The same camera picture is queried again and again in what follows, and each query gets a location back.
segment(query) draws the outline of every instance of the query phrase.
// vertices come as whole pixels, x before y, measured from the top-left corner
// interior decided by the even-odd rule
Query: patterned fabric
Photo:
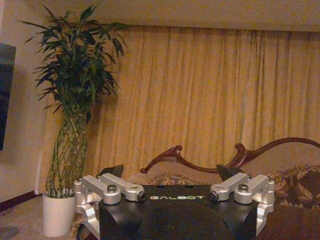
[[[209,183],[191,180],[186,176],[174,174],[171,172],[166,172],[152,178],[150,184],[151,185],[203,185],[203,184],[209,184]]]
[[[320,210],[320,165],[303,165],[270,175],[275,201],[281,205]]]

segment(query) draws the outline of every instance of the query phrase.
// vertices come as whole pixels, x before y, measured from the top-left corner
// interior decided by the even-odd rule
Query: sofa
[[[227,164],[255,177],[268,175],[275,182],[274,211],[258,239],[320,238],[320,144],[288,137],[259,149],[235,145],[236,156]],[[127,180],[141,185],[212,185],[222,180],[216,168],[192,164],[174,146]]]

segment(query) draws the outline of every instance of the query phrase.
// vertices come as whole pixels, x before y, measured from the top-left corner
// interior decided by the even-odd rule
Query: curtain fold
[[[94,110],[85,174],[124,164],[127,178],[175,145],[214,168],[240,142],[320,142],[320,33],[131,26],[121,35],[118,97]]]

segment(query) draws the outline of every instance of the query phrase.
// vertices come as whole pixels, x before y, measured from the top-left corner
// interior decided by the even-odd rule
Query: bolt
[[[110,185],[108,185],[108,187],[107,187],[107,191],[108,191],[108,193],[114,193],[114,192],[117,191],[117,186],[114,185],[114,184],[110,184]]]
[[[138,195],[138,200],[140,202],[143,202],[144,200],[146,200],[146,198],[147,198],[147,195],[144,191],[140,192],[140,194]]]
[[[218,200],[218,196],[215,193],[210,192],[209,199],[210,199],[210,201],[215,202]]]
[[[248,192],[249,187],[248,187],[247,184],[239,184],[238,189],[239,189],[240,192]]]

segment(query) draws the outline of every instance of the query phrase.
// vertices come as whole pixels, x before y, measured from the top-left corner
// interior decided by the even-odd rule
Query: potted plant
[[[112,72],[107,70],[109,64],[116,64],[111,52],[105,46],[111,44],[117,58],[124,55],[123,39],[117,33],[126,26],[121,23],[100,24],[96,20],[88,20],[97,6],[85,9],[75,22],[68,20],[71,11],[63,17],[56,17],[46,6],[50,20],[44,25],[27,21],[22,23],[41,29],[34,34],[40,38],[40,50],[45,57],[43,65],[35,69],[38,74],[36,86],[47,84],[39,100],[53,95],[55,112],[61,107],[63,120],[53,147],[52,160],[46,180],[46,193],[43,205],[54,210],[44,209],[44,234],[50,237],[62,236],[69,232],[72,213],[59,213],[56,203],[69,199],[70,208],[74,211],[73,183],[83,173],[87,152],[86,126],[90,120],[92,106],[101,94],[117,94],[117,82]],[[67,216],[70,223],[61,223]],[[53,220],[58,232],[46,221]]]

